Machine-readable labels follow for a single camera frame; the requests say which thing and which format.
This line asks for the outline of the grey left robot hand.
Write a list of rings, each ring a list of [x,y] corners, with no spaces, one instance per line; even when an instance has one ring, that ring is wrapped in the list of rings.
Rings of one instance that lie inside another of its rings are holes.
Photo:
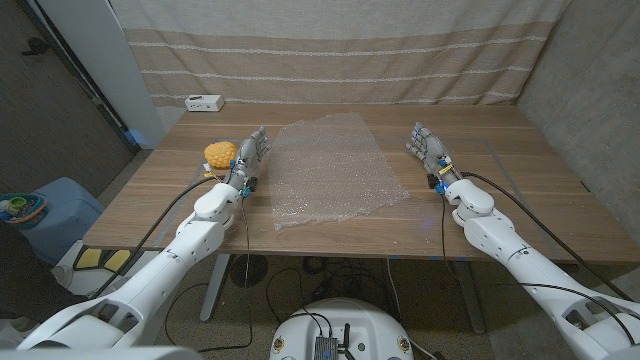
[[[268,150],[266,130],[259,127],[242,142],[235,163],[226,176],[226,183],[240,190],[250,178],[257,176]]]

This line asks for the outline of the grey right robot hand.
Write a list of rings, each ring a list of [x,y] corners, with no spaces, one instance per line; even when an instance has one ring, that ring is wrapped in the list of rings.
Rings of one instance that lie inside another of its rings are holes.
[[[416,123],[411,133],[411,141],[405,147],[422,162],[428,173],[428,185],[431,189],[443,193],[461,178],[447,148],[422,123]]]

